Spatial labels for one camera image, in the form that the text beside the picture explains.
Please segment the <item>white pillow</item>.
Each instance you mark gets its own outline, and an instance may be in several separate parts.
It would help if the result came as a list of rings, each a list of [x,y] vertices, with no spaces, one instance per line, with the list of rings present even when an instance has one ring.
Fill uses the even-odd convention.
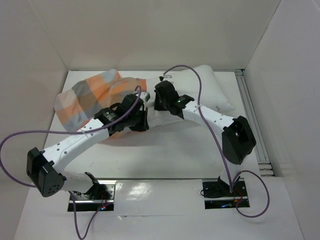
[[[194,70],[201,78],[202,90],[199,93],[199,80],[195,73],[190,69],[172,73],[169,79],[173,83],[177,92],[181,95],[188,95],[193,98],[200,97],[200,103],[220,113],[228,113],[235,110],[235,107],[229,102],[227,96],[223,92],[213,69],[209,65],[200,65]],[[134,90],[136,86],[141,86],[143,92],[150,93],[150,106],[147,122],[150,128],[164,126],[182,122],[183,120],[177,116],[173,116],[166,111],[155,111],[153,102],[155,101],[155,85],[159,83],[158,77],[144,79],[135,75],[122,75],[119,82],[111,89],[110,102],[116,103],[121,101],[129,91]]]

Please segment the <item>checkered orange grey pillowcase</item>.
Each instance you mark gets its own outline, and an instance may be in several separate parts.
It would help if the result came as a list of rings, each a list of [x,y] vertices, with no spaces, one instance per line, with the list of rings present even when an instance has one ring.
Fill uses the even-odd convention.
[[[54,102],[55,113],[67,132],[76,132],[100,110],[120,103],[136,86],[147,91],[147,80],[122,77],[116,69],[104,71],[77,82],[58,94]]]

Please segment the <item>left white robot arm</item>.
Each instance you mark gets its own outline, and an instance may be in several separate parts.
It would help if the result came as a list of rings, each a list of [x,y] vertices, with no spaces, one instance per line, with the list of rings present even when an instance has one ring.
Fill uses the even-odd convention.
[[[27,153],[26,173],[45,198],[58,191],[71,191],[92,200],[107,187],[100,184],[90,172],[66,171],[66,166],[93,145],[124,130],[144,132],[149,129],[147,122],[150,99],[148,92],[128,94],[122,102],[112,104],[97,112],[75,135],[43,150],[33,148]]]

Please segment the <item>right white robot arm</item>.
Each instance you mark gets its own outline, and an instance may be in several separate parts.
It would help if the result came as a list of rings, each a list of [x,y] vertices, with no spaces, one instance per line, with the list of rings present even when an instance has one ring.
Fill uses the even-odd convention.
[[[155,86],[154,109],[208,128],[224,165],[218,178],[218,190],[223,196],[230,196],[236,189],[242,164],[257,141],[245,117],[233,118],[202,105],[201,91],[200,86],[197,99],[186,94],[179,95],[171,82],[163,80]]]

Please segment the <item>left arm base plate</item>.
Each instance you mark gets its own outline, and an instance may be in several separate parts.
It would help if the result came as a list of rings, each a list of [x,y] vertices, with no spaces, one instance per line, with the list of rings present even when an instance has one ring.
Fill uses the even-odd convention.
[[[97,179],[91,173],[84,173],[84,180],[80,183],[86,184],[85,192],[72,191],[72,196],[69,197],[67,207],[68,212],[111,212],[114,210],[114,198],[116,192],[115,180]]]

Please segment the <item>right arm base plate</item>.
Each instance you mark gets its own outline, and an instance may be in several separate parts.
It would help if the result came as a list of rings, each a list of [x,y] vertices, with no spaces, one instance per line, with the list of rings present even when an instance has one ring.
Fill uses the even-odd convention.
[[[202,181],[200,195],[204,197],[204,207],[211,209],[249,208],[250,202],[245,181],[240,179],[229,192],[229,186],[219,179]]]

